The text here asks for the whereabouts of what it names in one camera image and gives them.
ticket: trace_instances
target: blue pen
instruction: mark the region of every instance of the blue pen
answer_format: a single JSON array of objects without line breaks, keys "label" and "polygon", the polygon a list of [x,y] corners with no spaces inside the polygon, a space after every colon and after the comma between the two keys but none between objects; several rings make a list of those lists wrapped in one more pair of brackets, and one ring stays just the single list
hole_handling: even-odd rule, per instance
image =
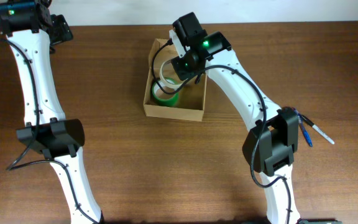
[{"label": "blue pen", "polygon": [[299,126],[301,127],[302,130],[302,134],[306,139],[306,142],[309,144],[310,147],[313,147],[313,144],[311,143],[311,138],[309,136],[309,133],[307,132],[305,126],[303,125],[303,119],[301,117],[301,114],[294,108],[293,109],[295,111],[295,113],[298,115],[298,122],[299,122]]}]

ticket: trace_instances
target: green indicator light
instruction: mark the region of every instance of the green indicator light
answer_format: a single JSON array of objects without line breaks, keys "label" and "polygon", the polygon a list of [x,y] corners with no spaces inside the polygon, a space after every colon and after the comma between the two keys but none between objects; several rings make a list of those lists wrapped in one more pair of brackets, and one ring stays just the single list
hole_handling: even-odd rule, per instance
[{"label": "green indicator light", "polygon": [[204,47],[208,47],[208,46],[209,46],[208,40],[206,40],[206,41],[203,42],[203,46],[204,46]]}]

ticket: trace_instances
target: white marker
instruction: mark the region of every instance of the white marker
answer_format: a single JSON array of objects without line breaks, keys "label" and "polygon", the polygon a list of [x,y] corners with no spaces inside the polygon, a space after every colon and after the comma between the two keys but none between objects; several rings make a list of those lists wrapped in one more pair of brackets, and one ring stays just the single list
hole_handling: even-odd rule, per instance
[{"label": "white marker", "polygon": [[322,137],[324,137],[325,139],[327,139],[327,141],[329,141],[329,143],[331,144],[335,144],[335,142],[328,137],[328,135],[326,135],[326,133],[324,133],[321,129],[319,129],[317,127],[317,125],[315,125],[309,118],[307,118],[305,115],[301,115],[303,120],[306,122],[306,124],[310,125],[314,130],[316,130]]}]

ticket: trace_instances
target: marker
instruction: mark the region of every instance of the marker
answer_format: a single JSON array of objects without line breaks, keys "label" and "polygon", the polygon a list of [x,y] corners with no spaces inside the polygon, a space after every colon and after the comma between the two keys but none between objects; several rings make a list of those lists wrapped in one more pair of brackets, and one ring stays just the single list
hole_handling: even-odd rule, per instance
[{"label": "marker", "polygon": [[321,129],[319,129],[317,127],[317,125],[315,125],[309,118],[307,118],[305,115],[301,115],[302,119],[308,124],[310,125],[314,130],[316,130],[322,137],[324,137],[327,141],[329,141],[329,143],[331,144],[335,144],[335,142],[328,137],[328,135],[326,135],[326,133],[324,133]]},{"label": "marker", "polygon": [[303,125],[303,119],[301,117],[301,114],[294,108],[293,109],[295,111],[295,113],[298,115],[298,122],[299,122],[299,126],[301,127],[301,130],[302,130],[302,134],[303,134],[303,137],[305,137],[306,139],[306,142],[309,144],[310,147],[313,147],[313,144],[311,143],[311,138],[309,136],[309,133],[307,132],[305,126]]}]

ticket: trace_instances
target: open box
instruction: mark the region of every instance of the open box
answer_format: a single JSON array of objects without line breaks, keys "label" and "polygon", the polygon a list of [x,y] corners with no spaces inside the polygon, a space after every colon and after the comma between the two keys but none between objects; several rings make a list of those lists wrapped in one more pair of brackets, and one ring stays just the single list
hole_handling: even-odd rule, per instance
[{"label": "open box", "polygon": [[[146,116],[158,118],[183,119],[188,121],[202,121],[204,116],[206,76],[202,75],[200,82],[196,85],[195,78],[190,80],[178,93],[178,101],[175,107],[159,106],[151,93],[154,79],[151,73],[151,63],[156,51],[168,40],[155,39],[149,53],[149,77],[147,78],[146,91],[144,95],[143,107]],[[166,46],[158,53],[154,62],[154,74],[159,79],[160,67],[164,61],[178,56],[173,45]],[[181,82],[177,77],[172,65],[167,65],[163,69],[164,77],[172,78]]]}]

